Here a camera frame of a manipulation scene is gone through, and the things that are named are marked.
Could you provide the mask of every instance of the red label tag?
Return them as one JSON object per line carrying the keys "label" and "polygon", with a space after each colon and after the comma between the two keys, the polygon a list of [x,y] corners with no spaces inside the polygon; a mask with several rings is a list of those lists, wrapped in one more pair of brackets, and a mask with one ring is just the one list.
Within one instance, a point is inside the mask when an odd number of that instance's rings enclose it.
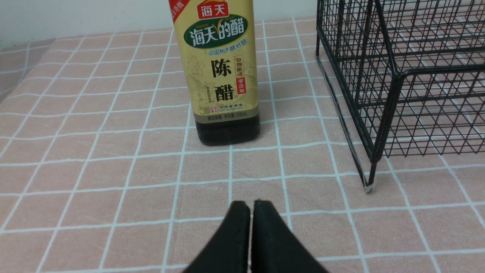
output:
{"label": "red label tag", "polygon": [[229,6],[226,0],[205,0],[197,6],[199,19],[229,17]]}
{"label": "red label tag", "polygon": [[246,78],[237,78],[238,95],[246,94]]}
{"label": "red label tag", "polygon": [[190,0],[168,0],[174,23],[189,2]]}

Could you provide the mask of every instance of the metal wire frame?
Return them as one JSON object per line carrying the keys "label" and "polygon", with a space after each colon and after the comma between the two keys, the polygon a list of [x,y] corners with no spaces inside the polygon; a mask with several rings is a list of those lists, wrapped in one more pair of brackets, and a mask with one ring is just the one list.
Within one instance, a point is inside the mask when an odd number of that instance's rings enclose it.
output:
{"label": "metal wire frame", "polygon": [[[317,61],[367,192],[382,156],[485,151],[482,0],[318,0]],[[320,59],[371,162],[367,180]]]}

